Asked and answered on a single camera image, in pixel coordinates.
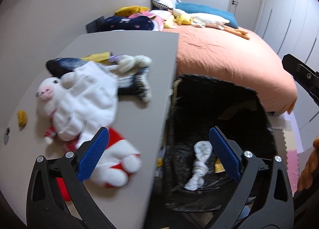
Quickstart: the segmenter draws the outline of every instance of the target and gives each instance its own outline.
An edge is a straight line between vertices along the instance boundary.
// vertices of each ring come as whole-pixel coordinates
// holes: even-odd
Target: dark blue blanket
[[[137,18],[126,18],[119,16],[111,16],[104,20],[99,32],[113,31],[113,30],[148,30],[154,29],[153,22],[146,16],[139,16]]]

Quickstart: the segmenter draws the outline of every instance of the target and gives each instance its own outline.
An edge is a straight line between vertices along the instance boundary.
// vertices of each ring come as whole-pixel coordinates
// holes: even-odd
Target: checkered pillow
[[[153,5],[159,9],[174,9],[180,0],[151,0]]]

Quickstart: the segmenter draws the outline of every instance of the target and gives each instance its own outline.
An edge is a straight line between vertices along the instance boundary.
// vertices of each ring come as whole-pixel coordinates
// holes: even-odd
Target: metal screw
[[[282,159],[281,159],[280,156],[275,156],[275,160],[278,161],[278,162],[281,162],[281,161],[282,161]]]
[[[251,158],[253,156],[253,154],[250,151],[246,151],[244,154],[247,158]]]
[[[43,161],[43,156],[39,156],[38,158],[37,158],[37,162],[41,162],[41,161]]]
[[[65,156],[66,156],[67,158],[72,158],[72,157],[74,156],[74,153],[73,153],[73,152],[67,152],[67,153],[65,154]]]

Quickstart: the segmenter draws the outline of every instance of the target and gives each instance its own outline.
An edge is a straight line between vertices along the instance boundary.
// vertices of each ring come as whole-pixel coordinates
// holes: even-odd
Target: pig face
[[[60,83],[60,79],[52,77],[45,79],[39,86],[35,94],[39,115],[49,117],[57,108],[66,91]]]

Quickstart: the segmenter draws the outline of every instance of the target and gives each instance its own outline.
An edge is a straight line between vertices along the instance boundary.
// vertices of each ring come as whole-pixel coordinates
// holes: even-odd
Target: yellow object
[[[225,171],[223,165],[221,164],[221,160],[219,160],[219,158],[217,158],[217,160],[215,161],[214,170],[215,170],[215,173],[220,173]]]
[[[25,127],[27,124],[27,114],[24,110],[19,110],[17,113],[19,127]]]
[[[103,52],[103,53],[97,53],[97,54],[91,54],[88,56],[84,56],[81,58],[81,60],[85,60],[85,61],[95,61],[95,62],[101,62],[101,61],[105,61],[110,57],[110,53],[109,52]]]
[[[163,166],[163,159],[162,158],[157,158],[157,167]]]
[[[170,15],[165,21],[164,21],[164,28],[171,29],[174,28],[174,16]]]
[[[231,34],[237,35],[239,37],[242,37],[244,39],[250,40],[250,37],[247,35],[248,33],[241,29],[233,29],[228,26],[224,26],[224,31],[229,32]]]
[[[115,12],[115,15],[119,17],[129,17],[135,13],[140,13],[140,12],[144,12],[148,10],[149,10],[148,7],[142,7],[142,6],[122,7]]]
[[[176,17],[175,22],[178,25],[191,25],[193,23],[193,19],[187,15],[180,15]]]

